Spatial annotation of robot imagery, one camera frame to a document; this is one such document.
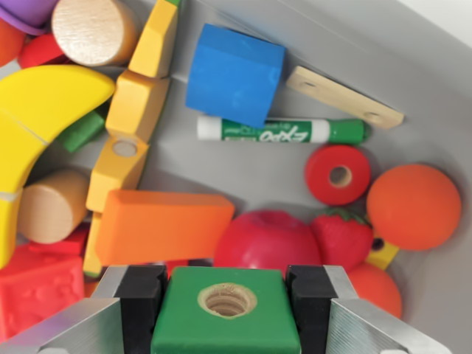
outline natural wood cylinder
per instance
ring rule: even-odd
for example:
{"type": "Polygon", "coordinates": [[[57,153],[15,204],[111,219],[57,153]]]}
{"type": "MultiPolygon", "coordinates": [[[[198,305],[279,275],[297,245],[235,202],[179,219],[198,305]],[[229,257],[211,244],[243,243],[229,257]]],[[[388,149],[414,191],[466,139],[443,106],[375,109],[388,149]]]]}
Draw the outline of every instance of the natural wood cylinder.
{"type": "Polygon", "coordinates": [[[74,170],[59,170],[23,191],[18,232],[37,243],[67,238],[87,215],[89,179],[74,170]]]}
{"type": "Polygon", "coordinates": [[[52,31],[67,57],[85,66],[127,63],[139,35],[134,14],[119,0],[60,0],[52,31]]]}

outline blue foam block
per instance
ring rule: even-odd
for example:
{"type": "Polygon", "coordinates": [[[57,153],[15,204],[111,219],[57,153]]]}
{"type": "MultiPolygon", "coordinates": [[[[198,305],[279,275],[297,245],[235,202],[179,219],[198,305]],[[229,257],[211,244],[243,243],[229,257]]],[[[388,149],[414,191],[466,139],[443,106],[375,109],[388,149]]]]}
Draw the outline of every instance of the blue foam block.
{"type": "Polygon", "coordinates": [[[205,24],[187,86],[187,107],[262,128],[282,74],[285,48],[205,24]]]}

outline yellow block with hole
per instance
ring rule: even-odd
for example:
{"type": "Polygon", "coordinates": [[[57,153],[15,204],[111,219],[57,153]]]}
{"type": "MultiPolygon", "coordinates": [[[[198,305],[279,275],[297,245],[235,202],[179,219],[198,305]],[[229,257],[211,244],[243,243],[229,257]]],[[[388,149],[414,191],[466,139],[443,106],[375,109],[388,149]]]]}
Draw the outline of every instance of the yellow block with hole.
{"type": "Polygon", "coordinates": [[[142,31],[128,68],[147,77],[169,75],[176,41],[178,8],[158,0],[142,31]]]}
{"type": "Polygon", "coordinates": [[[400,249],[384,240],[384,246],[381,250],[371,250],[367,257],[367,262],[380,269],[387,269],[400,249]]]}
{"type": "Polygon", "coordinates": [[[5,267],[15,251],[16,221],[21,193],[14,201],[0,199],[0,269],[5,267]]]}
{"type": "Polygon", "coordinates": [[[45,142],[104,103],[114,82],[75,65],[36,66],[0,82],[0,111],[45,142]]]}
{"type": "Polygon", "coordinates": [[[108,132],[135,142],[149,142],[161,115],[169,79],[153,79],[129,70],[117,81],[106,120],[108,132]]]}
{"type": "Polygon", "coordinates": [[[87,209],[103,212],[108,192],[111,190],[134,190],[141,178],[149,146],[134,145],[114,137],[108,138],[91,173],[87,196],[87,209]],[[116,151],[125,151],[119,155],[116,151]]]}
{"type": "Polygon", "coordinates": [[[101,223],[102,215],[98,212],[94,212],[91,217],[91,227],[90,232],[88,233],[86,253],[83,257],[83,272],[93,278],[98,278],[102,272],[102,263],[98,259],[97,251],[95,251],[101,223]]]}
{"type": "Polygon", "coordinates": [[[46,146],[0,109],[0,192],[17,193],[22,188],[46,146]]]}

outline dry erase marker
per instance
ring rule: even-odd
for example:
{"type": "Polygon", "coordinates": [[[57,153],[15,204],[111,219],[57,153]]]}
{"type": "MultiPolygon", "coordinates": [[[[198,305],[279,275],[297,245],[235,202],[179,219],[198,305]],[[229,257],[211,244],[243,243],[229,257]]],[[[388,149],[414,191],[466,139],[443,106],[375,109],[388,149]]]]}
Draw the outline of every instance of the dry erase marker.
{"type": "Polygon", "coordinates": [[[199,140],[357,145],[369,135],[370,126],[360,119],[268,118],[264,128],[253,128],[219,117],[198,118],[199,140]]]}

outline purple toy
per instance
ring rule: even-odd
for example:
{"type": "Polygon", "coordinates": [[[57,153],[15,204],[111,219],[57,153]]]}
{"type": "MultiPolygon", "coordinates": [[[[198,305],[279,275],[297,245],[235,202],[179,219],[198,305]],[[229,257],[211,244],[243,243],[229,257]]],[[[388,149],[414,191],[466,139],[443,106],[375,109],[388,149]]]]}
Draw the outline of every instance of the purple toy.
{"type": "Polygon", "coordinates": [[[30,35],[46,33],[59,0],[0,0],[0,18],[30,35]]]}

